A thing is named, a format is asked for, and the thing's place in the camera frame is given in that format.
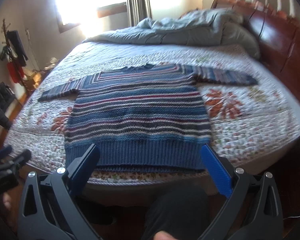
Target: wooden headboard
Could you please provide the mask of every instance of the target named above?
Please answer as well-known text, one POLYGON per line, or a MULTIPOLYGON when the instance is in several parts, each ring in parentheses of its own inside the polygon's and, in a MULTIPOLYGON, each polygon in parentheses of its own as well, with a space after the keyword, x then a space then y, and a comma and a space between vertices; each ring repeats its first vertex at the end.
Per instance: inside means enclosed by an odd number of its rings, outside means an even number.
POLYGON ((232 8, 258 40, 260 61, 300 102, 300 22, 260 2, 214 0, 211 8, 232 8))

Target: person's hand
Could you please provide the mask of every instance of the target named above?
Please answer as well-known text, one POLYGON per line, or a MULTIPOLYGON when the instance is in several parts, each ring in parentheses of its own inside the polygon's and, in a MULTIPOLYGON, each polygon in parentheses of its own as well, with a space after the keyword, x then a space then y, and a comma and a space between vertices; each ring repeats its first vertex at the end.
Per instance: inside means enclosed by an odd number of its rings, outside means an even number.
POLYGON ((8 195, 8 193, 3 193, 2 202, 8 211, 11 209, 11 201, 11 197, 8 195))
POLYGON ((154 235, 153 240, 177 240, 165 231, 160 231, 154 235))

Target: orange leaf pattern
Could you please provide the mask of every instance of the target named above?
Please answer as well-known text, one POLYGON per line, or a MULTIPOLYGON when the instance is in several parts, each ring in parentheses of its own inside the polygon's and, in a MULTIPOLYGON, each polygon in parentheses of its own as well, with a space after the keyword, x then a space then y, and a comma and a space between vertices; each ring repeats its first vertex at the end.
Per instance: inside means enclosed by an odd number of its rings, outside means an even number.
POLYGON ((66 121, 71 115, 72 107, 68 106, 67 110, 59 112, 61 116, 53 119, 53 125, 51 126, 51 131, 57 131, 58 133, 65 133, 66 121))
POLYGON ((48 116, 47 113, 43 113, 40 117, 37 118, 37 125, 43 122, 43 119, 45 119, 48 116))
POLYGON ((220 90, 210 89, 206 96, 212 98, 205 102, 206 106, 211 106, 208 110, 211 118, 218 116, 219 113, 221 113, 222 119, 225 119, 227 114, 229 114, 231 119, 242 115, 239 106, 243 106, 243 104, 232 92, 223 93, 220 90))
POLYGON ((273 95, 275 96, 275 98, 277 98, 278 100, 280 100, 280 94, 277 91, 274 91, 273 95))

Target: pillow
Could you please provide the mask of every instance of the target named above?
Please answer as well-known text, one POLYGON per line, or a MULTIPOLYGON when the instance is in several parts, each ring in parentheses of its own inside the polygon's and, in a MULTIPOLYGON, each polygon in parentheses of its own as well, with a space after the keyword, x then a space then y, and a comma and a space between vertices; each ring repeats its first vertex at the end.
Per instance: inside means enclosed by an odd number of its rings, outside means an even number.
POLYGON ((221 45, 229 44, 239 44, 251 57, 260 58, 260 48, 256 38, 236 23, 227 22, 223 25, 221 45))

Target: ribbed sweater hem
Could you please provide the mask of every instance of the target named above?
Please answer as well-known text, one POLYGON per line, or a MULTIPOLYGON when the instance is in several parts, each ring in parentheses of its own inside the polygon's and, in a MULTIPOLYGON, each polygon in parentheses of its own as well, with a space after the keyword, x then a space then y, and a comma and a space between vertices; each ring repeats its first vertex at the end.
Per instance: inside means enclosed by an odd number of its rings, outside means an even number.
MULTIPOLYGON (((193 172, 204 170, 200 150, 204 142, 175 140, 126 140, 97 143, 100 160, 97 170, 135 172, 193 172)), ((90 145, 65 145, 66 167, 81 157, 90 145)))

